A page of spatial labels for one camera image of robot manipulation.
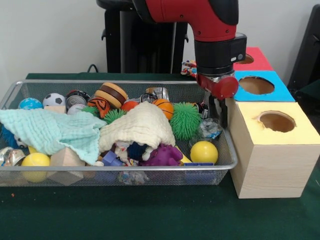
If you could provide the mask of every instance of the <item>wire mesh basket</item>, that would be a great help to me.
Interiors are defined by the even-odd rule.
[[[13,84],[0,103],[0,109],[17,109],[25,98],[42,100],[50,93],[66,95],[77,89],[93,95],[103,80],[23,80]],[[150,87],[165,87],[172,103],[198,103],[205,91],[195,81],[108,81],[137,97]],[[187,141],[177,141],[183,154],[190,157]],[[214,166],[6,166],[0,167],[0,187],[121,186],[121,185],[218,185],[229,169],[238,163],[228,130],[213,140],[219,157]],[[0,148],[7,147],[1,134]]]

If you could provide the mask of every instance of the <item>white wall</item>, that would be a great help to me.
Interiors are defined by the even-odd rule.
[[[287,84],[314,5],[320,0],[239,0],[237,32],[246,34],[247,45],[262,49]],[[193,33],[184,59],[195,59]]]
[[[319,0],[239,0],[238,31],[259,46],[287,83],[312,7]],[[0,99],[28,73],[106,70],[104,10],[95,0],[0,0]],[[189,31],[184,59],[195,59]]]
[[[105,71],[104,28],[95,0],[0,0],[0,99],[28,73]]]

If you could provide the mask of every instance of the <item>orange ball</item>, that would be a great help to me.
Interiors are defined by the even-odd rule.
[[[136,101],[127,101],[121,106],[121,109],[126,112],[129,112],[131,109],[133,109],[137,105],[139,105],[139,103]]]
[[[171,104],[171,102],[169,102],[167,99],[157,99],[154,100],[152,104],[160,108],[166,118],[171,120],[172,116],[174,115],[174,106]]]

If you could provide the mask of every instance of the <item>circular hole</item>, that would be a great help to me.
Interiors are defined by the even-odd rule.
[[[262,122],[267,129],[282,133],[290,132],[296,126],[295,120],[292,117],[280,111],[263,112],[258,117],[258,120]]]
[[[256,95],[270,94],[275,90],[271,82],[258,76],[246,76],[239,80],[239,85],[246,92]]]
[[[238,61],[237,64],[252,64],[254,62],[254,58],[249,54],[245,55],[245,59],[242,61]]]

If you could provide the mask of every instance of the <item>spiky green ball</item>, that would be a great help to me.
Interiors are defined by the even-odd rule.
[[[126,115],[126,113],[127,112],[123,111],[122,109],[113,109],[105,115],[103,120],[106,121],[107,124],[111,124],[114,120],[117,120],[123,115]]]
[[[99,110],[95,106],[86,106],[84,109],[81,110],[82,112],[90,113],[93,116],[99,118]]]
[[[177,140],[189,140],[197,131],[201,115],[190,103],[180,102],[173,105],[173,116],[170,125]]]

